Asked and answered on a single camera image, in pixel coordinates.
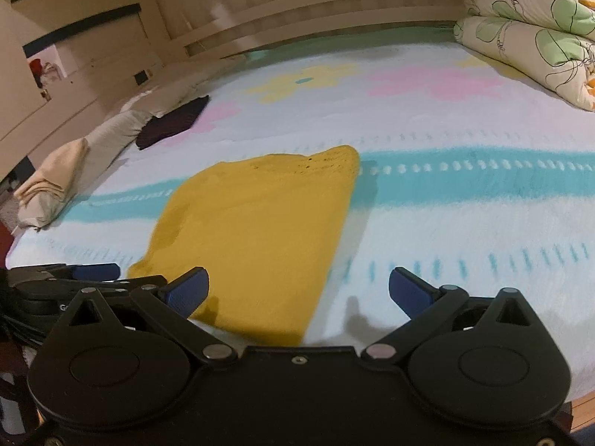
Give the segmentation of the mustard yellow knit sweater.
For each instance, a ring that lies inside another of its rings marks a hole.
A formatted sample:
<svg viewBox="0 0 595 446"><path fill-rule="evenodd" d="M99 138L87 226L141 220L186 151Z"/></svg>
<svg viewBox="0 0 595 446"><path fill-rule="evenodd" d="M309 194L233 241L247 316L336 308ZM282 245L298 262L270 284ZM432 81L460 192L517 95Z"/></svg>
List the mustard yellow knit sweater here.
<svg viewBox="0 0 595 446"><path fill-rule="evenodd" d="M170 196L131 278L171 281L207 270L205 324L265 345L297 346L327 283L351 195L358 152L269 154L221 162Z"/></svg>

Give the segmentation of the cream pillow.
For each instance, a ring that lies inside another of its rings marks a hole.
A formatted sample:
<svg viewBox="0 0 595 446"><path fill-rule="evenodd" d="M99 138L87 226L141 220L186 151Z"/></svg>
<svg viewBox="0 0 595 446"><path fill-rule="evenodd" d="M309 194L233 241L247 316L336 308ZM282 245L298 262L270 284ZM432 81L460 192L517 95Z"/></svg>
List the cream pillow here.
<svg viewBox="0 0 595 446"><path fill-rule="evenodd" d="M171 64L144 83L139 92L110 113L87 136L54 149L14 191L20 227L42 229L90 186L150 123L161 124L177 110L206 99L208 82L221 77L242 58Z"/></svg>

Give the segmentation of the floral bed sheet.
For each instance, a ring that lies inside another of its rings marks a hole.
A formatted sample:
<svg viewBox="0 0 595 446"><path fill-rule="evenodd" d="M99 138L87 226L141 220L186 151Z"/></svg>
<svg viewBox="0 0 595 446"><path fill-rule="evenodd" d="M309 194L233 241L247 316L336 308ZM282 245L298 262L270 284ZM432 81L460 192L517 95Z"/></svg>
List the floral bed sheet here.
<svg viewBox="0 0 595 446"><path fill-rule="evenodd" d="M144 255L167 199L223 162L349 145L361 167L303 341L362 348L406 320L388 296L401 266L476 296L523 293L572 371L594 389L594 117L445 28L397 28L259 51L206 83L197 123L129 147L15 268Z"/></svg>

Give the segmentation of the folded dark striped garment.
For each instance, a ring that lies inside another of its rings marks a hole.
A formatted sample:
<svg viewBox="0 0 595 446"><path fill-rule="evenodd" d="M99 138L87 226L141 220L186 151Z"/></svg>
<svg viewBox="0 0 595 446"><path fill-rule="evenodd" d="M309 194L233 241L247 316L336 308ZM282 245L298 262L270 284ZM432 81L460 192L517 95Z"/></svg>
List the folded dark striped garment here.
<svg viewBox="0 0 595 446"><path fill-rule="evenodd" d="M139 150L189 130L210 102L209 96L198 97L177 107L163 117L150 119L137 135L135 144Z"/></svg>

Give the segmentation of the wooden bedside cabinet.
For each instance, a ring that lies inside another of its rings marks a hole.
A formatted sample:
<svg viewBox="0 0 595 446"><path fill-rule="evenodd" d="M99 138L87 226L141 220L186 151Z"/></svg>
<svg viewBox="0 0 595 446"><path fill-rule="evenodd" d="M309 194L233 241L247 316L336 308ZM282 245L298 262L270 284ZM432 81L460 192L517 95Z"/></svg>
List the wooden bedside cabinet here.
<svg viewBox="0 0 595 446"><path fill-rule="evenodd" d="M1 173L99 125L166 44L155 0L1 0Z"/></svg>

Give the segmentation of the folded floral quilt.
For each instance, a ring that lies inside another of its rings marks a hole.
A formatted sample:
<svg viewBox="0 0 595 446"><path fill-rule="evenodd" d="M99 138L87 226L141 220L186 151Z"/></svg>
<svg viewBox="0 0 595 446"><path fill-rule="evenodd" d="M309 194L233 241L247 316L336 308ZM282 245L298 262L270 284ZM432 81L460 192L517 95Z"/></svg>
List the folded floral quilt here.
<svg viewBox="0 0 595 446"><path fill-rule="evenodd" d="M571 105L594 110L594 0L465 0L464 6L456 41Z"/></svg>

